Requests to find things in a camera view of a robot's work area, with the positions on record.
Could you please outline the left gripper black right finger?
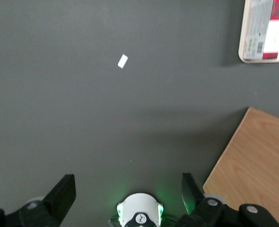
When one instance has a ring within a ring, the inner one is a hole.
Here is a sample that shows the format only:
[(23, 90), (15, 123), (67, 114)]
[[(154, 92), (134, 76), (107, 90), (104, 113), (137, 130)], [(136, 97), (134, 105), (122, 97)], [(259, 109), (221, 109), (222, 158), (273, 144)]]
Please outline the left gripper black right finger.
[(182, 174), (182, 199), (187, 214), (176, 227), (279, 227), (279, 222), (264, 207), (242, 204), (238, 210), (214, 197), (206, 197), (191, 173)]

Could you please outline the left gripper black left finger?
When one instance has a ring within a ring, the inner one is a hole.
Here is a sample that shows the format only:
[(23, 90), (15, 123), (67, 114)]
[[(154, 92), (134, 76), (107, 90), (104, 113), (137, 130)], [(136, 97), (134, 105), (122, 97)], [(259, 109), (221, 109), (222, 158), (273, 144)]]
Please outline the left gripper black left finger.
[(75, 175), (64, 175), (43, 199), (32, 199), (7, 215), (0, 208), (0, 227), (59, 227), (75, 199)]

